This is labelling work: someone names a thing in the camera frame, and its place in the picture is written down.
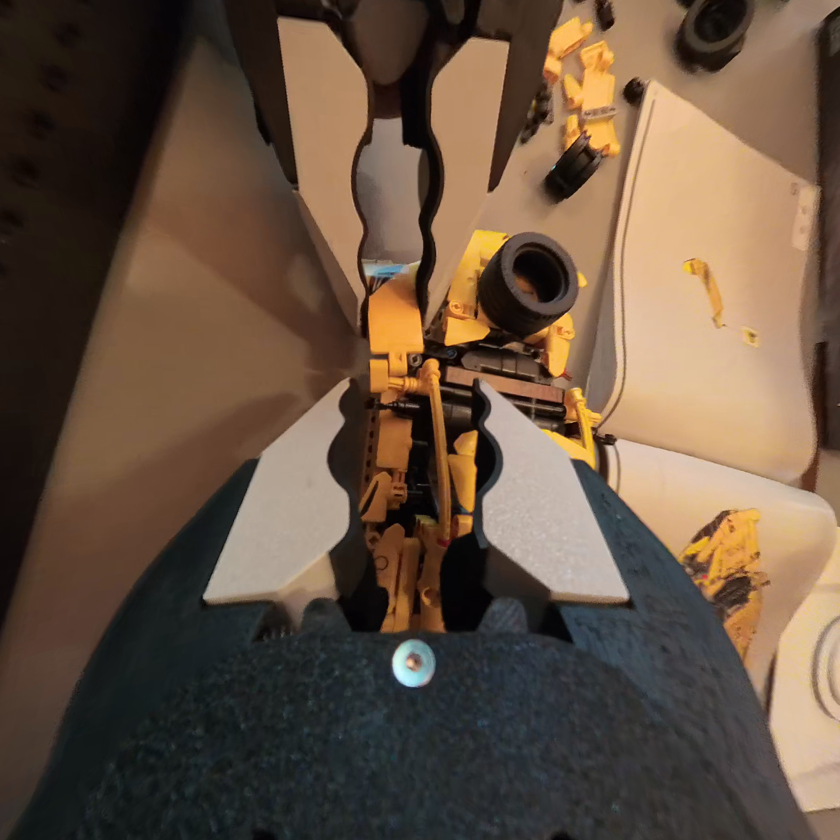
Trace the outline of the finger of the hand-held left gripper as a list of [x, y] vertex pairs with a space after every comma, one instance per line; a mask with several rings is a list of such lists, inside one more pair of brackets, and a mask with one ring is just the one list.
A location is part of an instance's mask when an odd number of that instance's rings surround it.
[[489, 192], [509, 43], [472, 37], [437, 73], [429, 103], [430, 210], [416, 290], [430, 328]]
[[362, 334], [366, 228], [355, 179], [370, 135], [369, 86], [327, 23], [279, 16], [277, 33], [297, 203], [332, 292], [352, 330]]

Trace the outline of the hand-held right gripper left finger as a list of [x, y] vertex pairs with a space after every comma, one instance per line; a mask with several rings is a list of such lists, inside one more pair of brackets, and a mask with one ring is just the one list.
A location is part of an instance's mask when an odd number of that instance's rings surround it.
[[267, 603], [299, 627], [330, 599], [378, 633], [388, 595], [359, 513], [368, 413], [360, 384], [336, 384], [257, 458], [203, 594], [209, 606]]

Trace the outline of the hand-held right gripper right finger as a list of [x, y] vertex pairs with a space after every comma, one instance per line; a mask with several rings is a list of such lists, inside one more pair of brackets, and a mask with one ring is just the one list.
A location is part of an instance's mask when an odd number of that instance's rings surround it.
[[493, 602], [516, 601], [524, 626], [550, 624], [551, 607], [628, 608], [632, 596], [586, 495], [599, 480], [486, 381], [472, 387], [478, 433], [476, 509], [469, 534], [442, 562], [444, 629], [477, 630]]

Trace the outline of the yellow toy brick car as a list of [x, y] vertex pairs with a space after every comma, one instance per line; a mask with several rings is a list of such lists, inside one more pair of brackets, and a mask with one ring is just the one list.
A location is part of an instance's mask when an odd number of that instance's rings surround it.
[[574, 459], [599, 469], [612, 435], [578, 387], [564, 388], [575, 336], [571, 312], [526, 339], [482, 312], [478, 283], [508, 234], [477, 229], [424, 336], [415, 375], [371, 367], [369, 445], [359, 505], [377, 583], [388, 594], [381, 630], [445, 632], [440, 573], [451, 543], [473, 529], [478, 433], [472, 387], [487, 382]]

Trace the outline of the yellow toy brick panel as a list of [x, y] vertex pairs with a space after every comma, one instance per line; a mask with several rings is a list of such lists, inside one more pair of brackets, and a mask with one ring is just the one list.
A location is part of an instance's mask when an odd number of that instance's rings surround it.
[[412, 376], [424, 362], [424, 327], [417, 303], [417, 263], [370, 266], [376, 280], [368, 304], [371, 367], [390, 377]]

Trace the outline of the grey desk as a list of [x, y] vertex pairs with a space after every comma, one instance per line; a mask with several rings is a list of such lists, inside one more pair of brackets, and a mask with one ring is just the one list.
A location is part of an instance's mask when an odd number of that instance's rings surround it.
[[[616, 80], [654, 78], [754, 149], [816, 182], [816, 30], [838, 2], [759, 2], [714, 75], [676, 63], [676, 2], [616, 2]], [[345, 376], [363, 346], [333, 298], [255, 125], [221, 2], [201, 2], [122, 234], [2, 635], [2, 838], [28, 805], [81, 671], [135, 582], [247, 458]], [[481, 222], [541, 229], [589, 287], [570, 372], [584, 385], [608, 278], [623, 152], [568, 202], [542, 173], [559, 131], [511, 160]], [[419, 256], [417, 152], [374, 123], [360, 160], [366, 253]]]

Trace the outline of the pile of yellow black bricks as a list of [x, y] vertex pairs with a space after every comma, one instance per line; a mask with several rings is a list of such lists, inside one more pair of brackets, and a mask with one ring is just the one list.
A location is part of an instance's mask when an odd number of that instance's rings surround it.
[[595, 2], [594, 15], [595, 20], [570, 17], [553, 30], [542, 77], [518, 137], [520, 144], [551, 124], [555, 90], [560, 89], [565, 108], [562, 151], [569, 151], [577, 140], [586, 140], [593, 151], [608, 159], [620, 154], [615, 54], [604, 38], [593, 40], [597, 28], [606, 32], [614, 26], [613, 2]]

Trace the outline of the small black toy wheel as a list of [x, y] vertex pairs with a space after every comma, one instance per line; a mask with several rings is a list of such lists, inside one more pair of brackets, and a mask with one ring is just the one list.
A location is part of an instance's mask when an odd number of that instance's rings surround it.
[[582, 132], [555, 162], [543, 179], [542, 186], [555, 203], [577, 193], [597, 172], [602, 153], [593, 148], [588, 132]]

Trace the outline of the black toy tyre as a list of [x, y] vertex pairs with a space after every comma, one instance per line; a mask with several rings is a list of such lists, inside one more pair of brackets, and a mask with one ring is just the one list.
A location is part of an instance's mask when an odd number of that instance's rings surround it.
[[566, 248], [551, 237], [509, 237], [489, 259], [478, 283], [482, 312], [520, 340], [568, 314], [579, 294], [579, 273]]
[[683, 67], [717, 73], [742, 51], [753, 22], [754, 1], [681, 2], [686, 15], [675, 36]]

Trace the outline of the open instruction booklet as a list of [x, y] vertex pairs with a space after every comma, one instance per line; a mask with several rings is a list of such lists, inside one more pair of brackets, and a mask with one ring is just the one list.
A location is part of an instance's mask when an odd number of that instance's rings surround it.
[[650, 81], [587, 396], [624, 499], [717, 610], [756, 687], [833, 552], [801, 479], [817, 188]]

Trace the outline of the toy car set box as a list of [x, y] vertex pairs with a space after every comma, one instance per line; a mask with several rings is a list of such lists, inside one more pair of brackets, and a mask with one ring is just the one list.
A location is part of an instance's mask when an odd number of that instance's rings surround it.
[[839, 449], [839, 9], [820, 23], [816, 47], [818, 214], [817, 394], [821, 446]]

